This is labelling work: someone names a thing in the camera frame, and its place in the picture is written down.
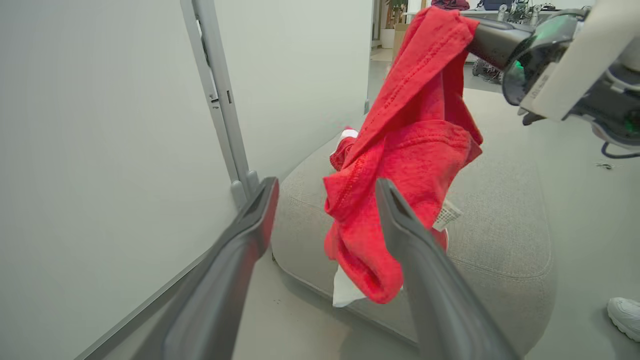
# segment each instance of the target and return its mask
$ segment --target white sneaker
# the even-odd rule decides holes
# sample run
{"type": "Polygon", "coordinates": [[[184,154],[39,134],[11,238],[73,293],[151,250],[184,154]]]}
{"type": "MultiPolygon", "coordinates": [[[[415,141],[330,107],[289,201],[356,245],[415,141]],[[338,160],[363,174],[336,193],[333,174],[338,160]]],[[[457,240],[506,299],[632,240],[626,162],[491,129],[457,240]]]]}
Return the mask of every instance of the white sneaker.
{"type": "Polygon", "coordinates": [[[609,299],[607,312],[621,332],[640,343],[640,302],[614,297],[609,299]]]}

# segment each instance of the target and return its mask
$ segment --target red cloth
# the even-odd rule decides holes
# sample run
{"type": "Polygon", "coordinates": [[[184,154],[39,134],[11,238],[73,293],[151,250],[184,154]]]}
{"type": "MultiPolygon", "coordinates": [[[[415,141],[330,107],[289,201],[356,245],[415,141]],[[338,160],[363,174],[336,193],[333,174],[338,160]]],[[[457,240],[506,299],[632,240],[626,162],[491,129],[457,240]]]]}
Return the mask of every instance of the red cloth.
{"type": "Polygon", "coordinates": [[[377,303],[395,297],[403,276],[385,246],[375,180],[391,179],[430,228],[455,175],[481,154],[482,136],[462,100],[476,26],[457,11],[420,11],[360,134],[343,140],[332,156],[338,172],[324,178],[324,209],[334,218],[324,251],[377,303]]]}

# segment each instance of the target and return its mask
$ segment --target robotic arm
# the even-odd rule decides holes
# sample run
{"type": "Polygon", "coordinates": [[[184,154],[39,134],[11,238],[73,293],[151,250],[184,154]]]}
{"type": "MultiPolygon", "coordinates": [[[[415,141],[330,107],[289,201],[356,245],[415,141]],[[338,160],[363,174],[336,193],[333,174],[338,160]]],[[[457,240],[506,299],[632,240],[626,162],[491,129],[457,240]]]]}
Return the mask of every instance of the robotic arm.
{"type": "Polygon", "coordinates": [[[523,124],[579,117],[610,158],[640,156],[640,2],[599,0],[532,28],[488,19],[468,50],[504,71],[502,93],[523,124]],[[610,143],[630,154],[607,152],[610,143]]]}

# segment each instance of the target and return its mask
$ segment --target gray upholstered seat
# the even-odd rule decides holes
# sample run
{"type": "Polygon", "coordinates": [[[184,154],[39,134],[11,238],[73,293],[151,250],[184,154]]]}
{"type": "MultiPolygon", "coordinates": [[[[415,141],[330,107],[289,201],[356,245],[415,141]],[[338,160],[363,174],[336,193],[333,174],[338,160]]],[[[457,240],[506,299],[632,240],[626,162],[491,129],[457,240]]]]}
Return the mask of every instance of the gray upholstered seat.
{"type": "MultiPolygon", "coordinates": [[[[526,354],[542,337],[555,299],[552,244],[525,128],[499,94],[467,90],[465,100],[484,136],[483,155],[464,168],[447,198],[464,212],[450,224],[448,255],[507,337],[526,354]]],[[[322,178],[333,169],[336,139],[282,182],[273,253],[289,274],[331,296],[336,263],[323,250],[332,219],[324,213],[322,178]]],[[[351,309],[415,341],[406,296],[351,309]]]]}

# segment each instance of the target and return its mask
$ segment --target floor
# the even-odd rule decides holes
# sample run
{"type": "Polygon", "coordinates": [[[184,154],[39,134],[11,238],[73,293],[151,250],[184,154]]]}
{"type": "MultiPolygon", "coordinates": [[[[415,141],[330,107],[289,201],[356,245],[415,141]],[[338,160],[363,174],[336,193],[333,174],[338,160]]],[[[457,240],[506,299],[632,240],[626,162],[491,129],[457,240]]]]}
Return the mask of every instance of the floor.
{"type": "MultiPolygon", "coordinates": [[[[388,58],[379,51],[375,59],[388,58]]],[[[371,103],[389,61],[372,59],[371,103]]],[[[471,76],[465,86],[500,92],[471,76]]],[[[559,273],[556,306],[547,331],[527,356],[542,359],[640,359],[640,344],[619,333],[604,311],[609,297],[640,299],[640,165],[609,161],[596,168],[600,142],[582,122],[531,126],[554,237],[559,273]]],[[[129,359],[158,314],[105,359],[129,359]]],[[[329,299],[284,274],[266,254],[253,271],[234,359],[418,359],[417,349],[369,322],[331,307],[329,299]]]]}

